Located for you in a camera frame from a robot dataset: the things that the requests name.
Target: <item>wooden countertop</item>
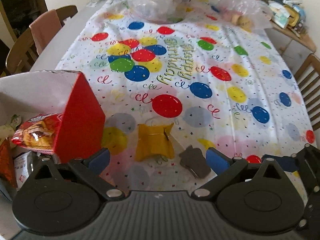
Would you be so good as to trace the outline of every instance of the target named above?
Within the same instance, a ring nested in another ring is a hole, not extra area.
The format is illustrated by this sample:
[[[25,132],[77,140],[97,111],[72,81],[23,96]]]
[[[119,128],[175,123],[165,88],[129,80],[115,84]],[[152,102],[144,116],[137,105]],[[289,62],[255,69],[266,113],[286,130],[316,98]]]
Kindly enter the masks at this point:
[[[288,28],[282,29],[280,28],[277,24],[275,24],[273,21],[271,21],[272,26],[275,30],[277,30],[278,32],[288,36],[289,38],[299,42],[300,44],[302,44],[303,46],[305,46],[306,48],[310,49],[313,53],[316,52],[317,47],[314,44],[313,40],[310,38],[310,36],[304,35],[301,39],[299,39],[292,31],[290,31]]]

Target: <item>birthday tablecloth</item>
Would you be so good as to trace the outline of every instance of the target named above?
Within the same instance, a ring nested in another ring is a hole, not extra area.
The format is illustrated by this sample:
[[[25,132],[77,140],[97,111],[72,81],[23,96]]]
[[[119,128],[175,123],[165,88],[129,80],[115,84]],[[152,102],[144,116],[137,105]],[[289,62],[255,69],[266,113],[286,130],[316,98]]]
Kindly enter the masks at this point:
[[[135,162],[142,123],[173,122],[181,150],[199,147],[207,159],[209,147],[257,161],[315,145],[297,83],[265,32],[223,21],[218,1],[191,0],[184,20],[157,25],[126,0],[108,0],[56,68],[85,74],[106,114],[102,146],[111,160],[100,176],[125,192],[191,192],[215,176],[195,179],[179,152]],[[299,175],[288,176],[306,201]]]

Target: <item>red balloon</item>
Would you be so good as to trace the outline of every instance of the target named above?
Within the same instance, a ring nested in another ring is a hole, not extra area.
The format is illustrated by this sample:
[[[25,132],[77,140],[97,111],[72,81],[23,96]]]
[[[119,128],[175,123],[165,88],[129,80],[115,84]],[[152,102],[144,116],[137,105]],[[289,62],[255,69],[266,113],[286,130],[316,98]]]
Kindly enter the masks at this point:
[[[257,155],[250,155],[246,157],[249,163],[261,163],[261,159]]]
[[[92,41],[103,41],[106,38],[108,38],[108,36],[109,36],[108,33],[97,33],[91,38],[91,40]]]
[[[216,17],[213,17],[213,16],[211,16],[211,15],[206,15],[209,19],[211,19],[211,20],[214,20],[214,21],[217,21],[217,18]]]
[[[152,99],[153,110],[166,118],[174,118],[181,114],[182,103],[171,95],[159,95]]]
[[[217,79],[220,79],[222,81],[231,81],[230,74],[222,68],[215,66],[211,67],[210,71],[212,75],[214,75]]]
[[[161,26],[159,29],[157,29],[157,32],[159,32],[160,34],[172,34],[175,32],[175,30],[166,26]]]
[[[315,134],[313,133],[313,131],[311,131],[311,130],[307,131],[306,139],[307,139],[308,143],[314,143],[315,142]]]
[[[128,39],[125,41],[119,41],[119,43],[129,46],[131,49],[134,49],[135,47],[137,47],[140,44],[140,42],[137,41],[136,39]]]
[[[210,38],[210,37],[201,37],[200,39],[204,40],[204,41],[206,41],[208,43],[211,43],[211,44],[217,44],[217,42],[214,39]]]
[[[131,57],[138,62],[151,61],[156,57],[156,54],[147,49],[139,49],[131,54]]]

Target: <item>gray ribbed panel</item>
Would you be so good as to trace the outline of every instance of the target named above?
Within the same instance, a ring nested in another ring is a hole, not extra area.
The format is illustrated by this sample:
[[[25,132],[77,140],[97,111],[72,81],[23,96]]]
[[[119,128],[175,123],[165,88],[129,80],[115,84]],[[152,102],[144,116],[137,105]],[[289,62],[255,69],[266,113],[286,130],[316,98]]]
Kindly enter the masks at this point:
[[[239,231],[223,221],[211,203],[195,201],[185,191],[134,191],[123,201],[108,203],[93,223],[77,232],[49,237],[23,231],[13,239],[302,240],[294,232],[256,236]]]

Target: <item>open box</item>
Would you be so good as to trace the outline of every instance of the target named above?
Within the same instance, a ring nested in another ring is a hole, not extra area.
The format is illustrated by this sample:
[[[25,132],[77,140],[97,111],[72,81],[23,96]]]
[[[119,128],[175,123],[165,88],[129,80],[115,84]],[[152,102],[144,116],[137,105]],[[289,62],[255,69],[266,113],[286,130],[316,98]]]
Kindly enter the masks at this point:
[[[62,163],[101,148],[105,114],[83,73],[44,70],[0,78],[0,125],[14,114],[25,122],[53,113],[64,113],[53,147]],[[27,151],[16,147],[13,155]],[[0,210],[0,239],[10,239],[20,229],[9,202],[0,199]]]

